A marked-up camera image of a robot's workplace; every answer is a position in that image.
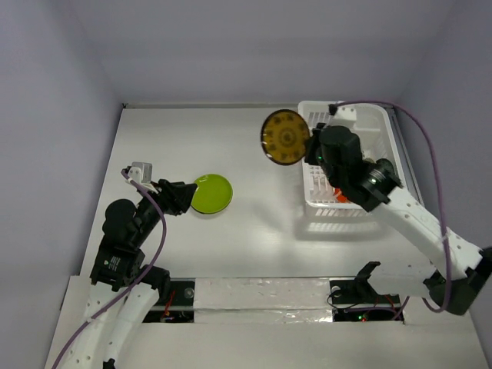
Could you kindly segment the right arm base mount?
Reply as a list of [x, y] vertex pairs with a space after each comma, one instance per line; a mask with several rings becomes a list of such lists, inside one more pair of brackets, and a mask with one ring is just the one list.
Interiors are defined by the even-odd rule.
[[330, 279], [327, 304], [331, 307], [333, 322], [404, 322], [400, 297], [378, 294], [369, 284], [371, 273], [380, 265], [379, 261], [370, 261], [352, 279]]

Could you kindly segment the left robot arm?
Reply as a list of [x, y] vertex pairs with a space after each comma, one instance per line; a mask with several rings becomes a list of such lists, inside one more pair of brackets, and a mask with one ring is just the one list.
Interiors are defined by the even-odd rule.
[[166, 216], [184, 214], [198, 186], [160, 180], [139, 184], [142, 199], [113, 201], [105, 211], [103, 238], [89, 279], [81, 326], [57, 355], [53, 368], [117, 368], [151, 308], [173, 298], [168, 270], [144, 263], [141, 247]]

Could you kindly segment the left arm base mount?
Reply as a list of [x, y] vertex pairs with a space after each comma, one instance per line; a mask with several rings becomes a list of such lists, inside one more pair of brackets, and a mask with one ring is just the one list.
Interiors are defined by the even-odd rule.
[[144, 323], [193, 323], [195, 279], [171, 279], [170, 289], [146, 314]]

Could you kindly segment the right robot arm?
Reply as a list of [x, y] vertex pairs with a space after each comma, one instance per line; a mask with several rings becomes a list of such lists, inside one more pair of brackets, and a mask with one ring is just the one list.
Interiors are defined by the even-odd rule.
[[332, 187], [401, 234], [434, 267], [432, 273], [415, 274], [414, 284], [395, 278], [397, 292], [434, 302], [435, 311], [465, 314], [491, 276], [491, 249], [464, 240], [436, 219], [402, 185], [389, 160], [365, 160], [349, 128], [319, 123], [305, 147], [306, 163], [320, 166]]

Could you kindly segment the yellow patterned plate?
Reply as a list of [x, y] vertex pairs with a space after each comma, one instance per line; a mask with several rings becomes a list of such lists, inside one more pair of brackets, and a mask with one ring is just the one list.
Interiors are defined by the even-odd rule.
[[310, 130], [296, 111], [279, 109], [264, 120], [260, 138], [261, 148], [269, 160], [277, 165], [290, 166], [305, 156]]

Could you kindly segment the lime green plate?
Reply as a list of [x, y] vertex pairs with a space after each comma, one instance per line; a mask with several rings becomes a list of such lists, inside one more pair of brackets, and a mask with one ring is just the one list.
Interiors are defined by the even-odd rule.
[[197, 189], [191, 201], [192, 208], [201, 214], [217, 214], [223, 211], [233, 198], [233, 188], [227, 178], [208, 174], [197, 178]]

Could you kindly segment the orange plate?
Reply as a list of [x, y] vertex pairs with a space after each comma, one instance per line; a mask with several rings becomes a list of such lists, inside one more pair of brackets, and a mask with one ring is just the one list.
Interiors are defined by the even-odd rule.
[[334, 198], [339, 203], [349, 203], [350, 201], [345, 197], [340, 188], [335, 188], [333, 193]]

